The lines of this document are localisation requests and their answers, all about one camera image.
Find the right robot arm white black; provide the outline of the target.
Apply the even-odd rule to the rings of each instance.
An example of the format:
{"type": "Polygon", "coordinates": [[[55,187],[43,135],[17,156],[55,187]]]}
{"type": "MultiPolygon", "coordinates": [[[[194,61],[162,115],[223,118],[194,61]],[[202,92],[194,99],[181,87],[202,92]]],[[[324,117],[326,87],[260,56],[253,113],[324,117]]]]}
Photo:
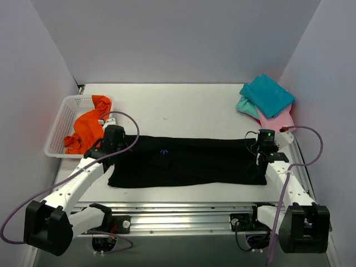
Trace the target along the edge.
{"type": "Polygon", "coordinates": [[[264,225],[270,230],[268,256],[276,245],[285,253],[323,254],[328,248],[330,212],[309,196],[293,173],[297,163],[289,162],[280,148],[294,140],[292,127],[282,127],[279,133],[260,129],[253,151],[256,166],[266,181],[279,193],[277,206],[259,206],[247,215],[248,225],[255,230],[264,225]]]}

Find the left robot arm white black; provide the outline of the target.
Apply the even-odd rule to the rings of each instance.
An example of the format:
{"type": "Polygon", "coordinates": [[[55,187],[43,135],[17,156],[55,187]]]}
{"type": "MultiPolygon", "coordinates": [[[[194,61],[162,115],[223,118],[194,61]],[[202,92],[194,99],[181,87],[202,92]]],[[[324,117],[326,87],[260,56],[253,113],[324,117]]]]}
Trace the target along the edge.
{"type": "Polygon", "coordinates": [[[127,147],[124,128],[109,125],[103,138],[87,150],[69,180],[42,201],[31,201],[25,212],[23,241],[55,256],[62,255],[77,236],[90,230],[106,233],[112,227],[112,211],[91,204],[72,210],[89,187],[112,165],[115,153],[127,147]]]}

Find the black t shirt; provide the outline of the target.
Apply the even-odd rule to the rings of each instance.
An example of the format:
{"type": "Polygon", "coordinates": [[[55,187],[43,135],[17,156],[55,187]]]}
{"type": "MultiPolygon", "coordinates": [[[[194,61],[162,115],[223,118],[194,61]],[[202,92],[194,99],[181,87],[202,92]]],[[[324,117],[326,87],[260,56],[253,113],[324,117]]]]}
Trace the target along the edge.
{"type": "Polygon", "coordinates": [[[140,136],[118,155],[110,187],[140,189],[211,183],[266,185],[244,139],[189,139],[140,136]]]}

